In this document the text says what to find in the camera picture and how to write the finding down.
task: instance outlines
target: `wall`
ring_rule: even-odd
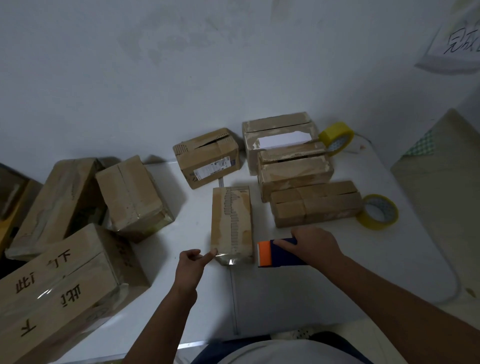
[[[173,159],[244,120],[307,111],[391,166],[478,84],[413,68],[450,0],[0,2],[0,162]]]
[[[480,86],[456,109],[480,133]]]

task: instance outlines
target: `blue jeans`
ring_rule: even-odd
[[[234,351],[243,348],[244,346],[253,344],[254,342],[271,340],[270,335],[256,336],[254,338],[230,340],[225,342],[217,342],[209,344],[198,356],[193,360],[192,364],[217,364],[220,360]],[[362,363],[373,364],[363,354],[355,349],[352,344],[345,340],[340,335],[334,332],[324,331],[316,333],[309,337],[308,340],[321,342],[326,345],[333,346],[351,356],[357,358]]]

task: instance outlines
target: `person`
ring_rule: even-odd
[[[331,233],[313,226],[296,227],[291,232],[297,245],[284,240],[274,243],[339,287],[373,320],[408,363],[480,363],[480,331],[362,267],[341,252]],[[210,251],[202,256],[198,249],[180,254],[170,292],[123,364],[173,362],[197,298],[195,289],[204,267],[215,255],[216,251]],[[315,334],[310,340],[267,337],[211,344],[193,363],[370,363],[343,338],[332,339],[335,334],[323,334]]]

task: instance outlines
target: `white table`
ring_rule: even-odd
[[[362,195],[389,197],[396,203],[400,218],[383,231],[370,231],[354,218],[318,226],[335,235],[346,255],[425,300],[437,303],[453,297],[458,289],[453,271],[370,144],[355,137],[347,152],[334,156],[333,161],[333,181],[352,179]],[[218,181],[191,190],[177,163],[150,165],[148,169],[176,216],[175,222],[134,246],[152,287],[57,363],[122,358],[169,291],[180,251],[209,249],[212,188]],[[246,163],[223,182],[225,186],[249,185],[254,241],[290,236],[289,229],[275,227],[270,206],[261,202],[257,179],[249,175]],[[245,266],[230,271],[213,262],[205,268],[197,291],[198,300],[187,320],[181,347],[365,316],[311,267]]]

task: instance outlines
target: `packing tape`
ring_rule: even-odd
[[[385,196],[369,194],[363,198],[363,202],[363,210],[356,217],[364,227],[371,230],[382,230],[395,224],[398,220],[398,208]]]
[[[318,139],[325,144],[328,155],[333,156],[349,145],[353,136],[353,130],[343,121],[339,121],[322,131]]]

